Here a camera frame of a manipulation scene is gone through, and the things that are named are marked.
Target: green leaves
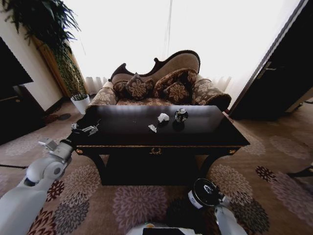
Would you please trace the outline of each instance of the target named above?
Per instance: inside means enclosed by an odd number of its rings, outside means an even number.
[[[64,41],[75,37],[68,31],[79,30],[74,13],[61,0],[2,0],[17,32],[25,26],[26,38],[35,36],[51,49],[65,53]]]
[[[80,30],[74,13],[61,0],[2,0],[5,12],[10,15],[17,33],[20,25],[26,29],[25,39],[35,36],[53,52],[67,90],[74,100],[87,97],[84,82],[77,66],[69,57],[66,41],[75,39],[68,31]]]

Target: white flower pot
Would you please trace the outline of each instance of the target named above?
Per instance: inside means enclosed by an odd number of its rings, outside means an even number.
[[[73,98],[71,97],[70,99],[73,104],[75,105],[75,107],[78,109],[78,111],[81,113],[81,114],[85,114],[85,110],[87,108],[87,106],[90,104],[90,99],[89,99],[89,95],[87,95],[87,97],[85,99],[82,99],[82,100],[73,100]]]

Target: dark door frame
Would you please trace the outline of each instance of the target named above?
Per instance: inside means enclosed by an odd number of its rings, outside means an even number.
[[[265,69],[267,69],[270,66],[270,63],[268,63],[269,58],[272,56],[273,52],[278,47],[278,45],[280,44],[280,42],[284,38],[285,34],[288,32],[288,30],[292,26],[293,22],[297,19],[297,17],[301,13],[301,11],[305,7],[305,5],[308,3],[308,1],[309,0],[301,0],[299,2],[299,4],[297,5],[297,7],[293,11],[293,13],[288,18],[288,20],[285,23],[284,27],[282,28],[280,33],[275,38],[275,40],[272,43],[272,45],[270,46],[269,50],[267,51],[267,53],[263,57],[262,61],[259,63],[258,67],[256,68],[256,70],[252,74],[251,78],[249,79],[249,81],[247,82],[247,84],[245,85],[243,90],[241,91],[240,95],[238,96],[238,98],[236,99],[236,101],[234,102],[232,107],[230,108],[229,112],[227,112],[229,115],[231,115],[232,112],[236,109],[237,105],[239,104],[241,99],[244,97],[244,95],[246,94],[247,90],[250,88],[250,86],[254,82],[254,80],[257,79],[258,77],[261,77],[262,74],[264,73]]]

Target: table leg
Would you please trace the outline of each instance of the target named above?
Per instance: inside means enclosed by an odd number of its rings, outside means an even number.
[[[104,164],[103,160],[101,159],[101,157],[98,154],[88,154],[85,155],[86,157],[89,157],[94,164],[96,165],[98,172],[99,172],[99,176],[101,179],[101,184],[102,185],[106,185],[105,183],[105,176],[106,176],[106,165]]]
[[[205,178],[212,164],[220,157],[225,156],[224,152],[215,151],[208,155],[200,168],[200,178]]]

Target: sofa armrest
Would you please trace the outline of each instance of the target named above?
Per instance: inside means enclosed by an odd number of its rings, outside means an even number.
[[[230,95],[216,88],[209,79],[199,77],[192,87],[192,105],[216,105],[224,111],[230,101]]]
[[[118,97],[113,90],[112,82],[106,82],[92,99],[87,109],[95,105],[116,105]]]

